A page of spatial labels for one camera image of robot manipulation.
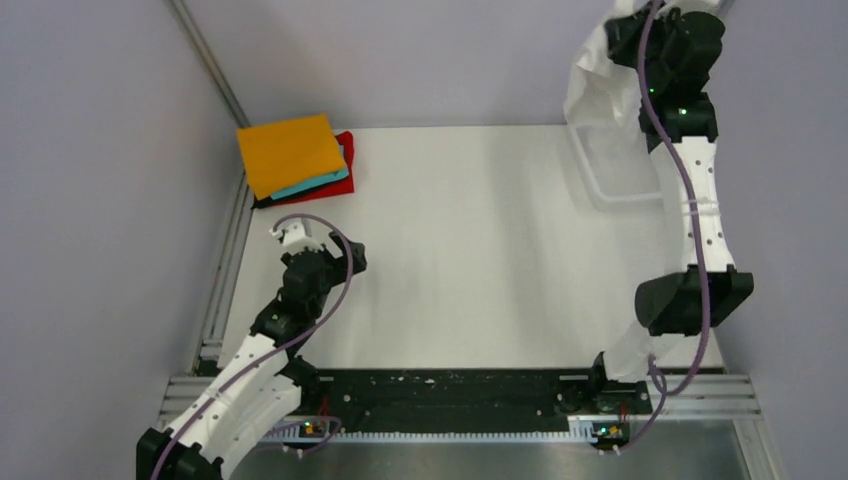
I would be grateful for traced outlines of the white t shirt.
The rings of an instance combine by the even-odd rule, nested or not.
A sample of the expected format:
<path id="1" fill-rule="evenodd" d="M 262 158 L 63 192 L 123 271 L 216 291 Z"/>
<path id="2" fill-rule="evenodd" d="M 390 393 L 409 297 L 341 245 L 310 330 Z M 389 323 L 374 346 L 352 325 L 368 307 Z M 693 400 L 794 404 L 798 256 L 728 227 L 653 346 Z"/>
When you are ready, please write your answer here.
<path id="1" fill-rule="evenodd" d="M 648 19 L 638 48 L 642 55 L 653 22 L 671 8 L 679 7 L 683 12 L 702 11 L 718 17 L 718 6 L 716 1 L 614 2 L 611 11 L 579 49 L 572 65 L 564 103 L 567 122 L 573 126 L 613 126 L 638 119 L 642 127 L 650 131 L 647 115 L 640 109 L 642 99 L 647 97 L 672 137 L 715 135 L 715 109 L 705 87 L 701 90 L 649 90 L 643 59 L 638 60 L 637 69 L 632 69 L 608 58 L 606 22 L 648 7 Z"/>

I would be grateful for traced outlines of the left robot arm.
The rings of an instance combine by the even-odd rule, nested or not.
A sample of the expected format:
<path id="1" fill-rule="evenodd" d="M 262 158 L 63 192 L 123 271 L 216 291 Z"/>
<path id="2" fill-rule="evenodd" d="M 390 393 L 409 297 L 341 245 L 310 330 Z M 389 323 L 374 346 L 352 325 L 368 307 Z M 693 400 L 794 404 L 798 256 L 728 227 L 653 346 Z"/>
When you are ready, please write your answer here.
<path id="1" fill-rule="evenodd" d="M 321 393 L 315 369 L 297 352 L 337 310 L 327 298 L 366 270 L 364 244 L 333 233 L 334 256 L 311 239 L 287 241 L 275 296 L 257 314 L 226 367 L 186 410 L 136 445 L 138 479 L 227 479 L 284 416 L 308 413 Z"/>

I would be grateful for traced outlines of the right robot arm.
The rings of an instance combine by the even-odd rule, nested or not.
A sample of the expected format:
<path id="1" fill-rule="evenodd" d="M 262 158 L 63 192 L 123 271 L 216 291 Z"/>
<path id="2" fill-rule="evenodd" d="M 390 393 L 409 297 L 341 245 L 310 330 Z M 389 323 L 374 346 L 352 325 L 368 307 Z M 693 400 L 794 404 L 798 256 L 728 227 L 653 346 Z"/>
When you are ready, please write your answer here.
<path id="1" fill-rule="evenodd" d="M 723 22 L 713 13 L 650 1 L 604 24 L 608 57 L 636 72 L 638 125 L 660 182 L 667 234 L 664 274 L 634 294 L 635 320 L 600 353 L 604 374 L 586 385 L 589 404 L 612 412 L 627 397 L 624 382 L 649 375 L 685 338 L 698 340 L 687 377 L 662 393 L 675 396 L 697 373 L 712 330 L 753 292 L 727 244 L 715 179 L 718 125 L 705 91 L 722 52 Z"/>

